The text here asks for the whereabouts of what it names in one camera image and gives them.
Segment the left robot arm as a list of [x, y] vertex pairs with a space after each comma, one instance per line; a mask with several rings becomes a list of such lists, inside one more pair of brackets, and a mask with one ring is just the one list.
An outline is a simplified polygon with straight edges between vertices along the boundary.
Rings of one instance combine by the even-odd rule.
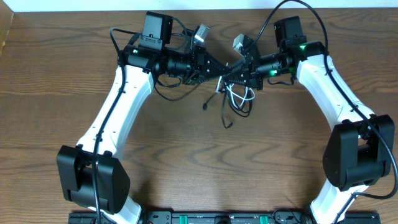
[[57, 166], [66, 200], [92, 209], [85, 223], [139, 223], [142, 208], [129, 196], [130, 178], [121, 164], [127, 136], [146, 98], [163, 74], [197, 85], [222, 77], [227, 66], [204, 48], [205, 25], [184, 29], [184, 43], [170, 47], [176, 17], [148, 12], [142, 32], [117, 48], [111, 90], [87, 132], [73, 147], [62, 146]]

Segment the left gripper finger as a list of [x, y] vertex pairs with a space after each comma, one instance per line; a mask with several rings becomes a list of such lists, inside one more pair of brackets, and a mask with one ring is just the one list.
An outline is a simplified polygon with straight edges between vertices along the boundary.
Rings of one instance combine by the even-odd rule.
[[205, 75], [207, 77], [225, 76], [231, 69], [214, 58], [209, 52], [205, 53]]
[[186, 76], [187, 85], [198, 85], [219, 78], [221, 75], [191, 74]]

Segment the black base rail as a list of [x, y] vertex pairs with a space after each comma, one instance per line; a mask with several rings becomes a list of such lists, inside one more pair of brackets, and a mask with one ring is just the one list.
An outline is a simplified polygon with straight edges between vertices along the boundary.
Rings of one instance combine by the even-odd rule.
[[[69, 224], [94, 223], [95, 213], [70, 213]], [[142, 224], [293, 224], [315, 223], [309, 217], [302, 218], [302, 212], [278, 210], [270, 213], [176, 213], [168, 211], [149, 211], [142, 214], [138, 223]], [[346, 213], [345, 219], [338, 223], [380, 224], [378, 213]]]

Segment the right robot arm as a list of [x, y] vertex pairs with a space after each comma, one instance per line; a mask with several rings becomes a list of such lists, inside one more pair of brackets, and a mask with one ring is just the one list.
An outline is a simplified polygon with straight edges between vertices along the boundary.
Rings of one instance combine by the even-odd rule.
[[274, 24], [278, 52], [260, 55], [255, 40], [239, 35], [233, 49], [241, 55], [224, 76], [228, 88], [263, 87], [272, 77], [289, 74], [302, 84], [323, 112], [331, 136], [323, 155], [326, 181], [302, 215], [302, 223], [339, 223], [358, 196], [388, 174], [397, 173], [392, 153], [395, 125], [362, 103], [336, 71], [325, 42], [309, 42], [297, 16]]

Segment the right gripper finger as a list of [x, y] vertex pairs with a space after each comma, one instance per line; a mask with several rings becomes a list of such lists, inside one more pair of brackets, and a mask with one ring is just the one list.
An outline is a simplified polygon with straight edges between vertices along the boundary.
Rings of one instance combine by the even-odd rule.
[[241, 57], [237, 62], [232, 64], [229, 68], [229, 73], [244, 73], [248, 70], [249, 59], [247, 57]]
[[249, 70], [230, 73], [225, 75], [223, 80], [226, 83], [242, 85], [256, 90], [263, 89], [263, 77], [257, 72], [250, 72]]

